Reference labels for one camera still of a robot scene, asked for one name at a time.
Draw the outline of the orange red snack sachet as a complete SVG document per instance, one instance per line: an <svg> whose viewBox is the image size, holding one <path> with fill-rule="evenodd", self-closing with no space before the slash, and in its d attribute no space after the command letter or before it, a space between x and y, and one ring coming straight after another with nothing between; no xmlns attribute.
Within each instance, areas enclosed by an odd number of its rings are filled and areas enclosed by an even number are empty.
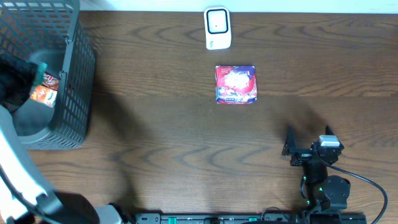
<svg viewBox="0 0 398 224"><path fill-rule="evenodd" d="M43 82L42 82L43 86L45 86L45 87L47 87L49 89L57 91L58 90L58 86L59 86L59 82L60 82L60 80L58 78L55 78L54 76L52 76L49 73L44 73L44 79L43 79Z"/></svg>

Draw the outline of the red purple snack packet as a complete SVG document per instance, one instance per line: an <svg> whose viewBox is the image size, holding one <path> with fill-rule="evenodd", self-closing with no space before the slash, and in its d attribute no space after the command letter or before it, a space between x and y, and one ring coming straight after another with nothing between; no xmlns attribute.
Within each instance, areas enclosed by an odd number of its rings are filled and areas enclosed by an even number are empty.
<svg viewBox="0 0 398 224"><path fill-rule="evenodd" d="M220 105L246 105L257 100L256 69L253 65L217 65L215 98Z"/></svg>

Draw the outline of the teal snack wrapper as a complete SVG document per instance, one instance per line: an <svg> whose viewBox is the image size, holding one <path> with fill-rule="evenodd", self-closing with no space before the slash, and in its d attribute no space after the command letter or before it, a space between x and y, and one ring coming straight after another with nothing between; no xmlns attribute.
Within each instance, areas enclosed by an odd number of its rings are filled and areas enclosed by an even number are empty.
<svg viewBox="0 0 398 224"><path fill-rule="evenodd" d="M46 63L40 63L37 65L33 86L41 85L44 82L44 75L46 73L46 69L47 69Z"/></svg>

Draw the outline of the small orange carton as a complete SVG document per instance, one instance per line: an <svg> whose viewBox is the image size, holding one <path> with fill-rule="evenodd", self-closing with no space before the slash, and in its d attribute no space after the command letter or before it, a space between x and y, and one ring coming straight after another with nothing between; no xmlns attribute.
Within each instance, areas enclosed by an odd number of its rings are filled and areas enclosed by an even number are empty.
<svg viewBox="0 0 398 224"><path fill-rule="evenodd" d="M46 86L36 86L30 98L38 103L53 108L56 104L57 91Z"/></svg>

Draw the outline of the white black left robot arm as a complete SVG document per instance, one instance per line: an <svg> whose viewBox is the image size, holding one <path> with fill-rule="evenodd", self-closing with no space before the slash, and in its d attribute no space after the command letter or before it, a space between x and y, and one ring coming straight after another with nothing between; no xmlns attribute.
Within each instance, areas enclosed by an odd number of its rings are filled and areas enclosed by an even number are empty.
<svg viewBox="0 0 398 224"><path fill-rule="evenodd" d="M1 56L1 103L25 102L42 83L46 64ZM40 173L23 147L10 111L1 106L1 217L6 223L134 223L117 205L94 207L80 194L60 192Z"/></svg>

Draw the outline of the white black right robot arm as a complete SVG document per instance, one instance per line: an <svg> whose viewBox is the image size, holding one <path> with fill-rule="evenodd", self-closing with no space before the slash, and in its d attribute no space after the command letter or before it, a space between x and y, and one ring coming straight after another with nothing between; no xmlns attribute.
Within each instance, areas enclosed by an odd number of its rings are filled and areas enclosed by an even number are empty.
<svg viewBox="0 0 398 224"><path fill-rule="evenodd" d="M289 128L282 150L283 156L290 157L291 166L303 168L302 196L309 207L318 207L322 212L340 212L347 208L351 184L338 175L329 175L328 167L338 161L344 146L329 126L307 149L297 147L295 135Z"/></svg>

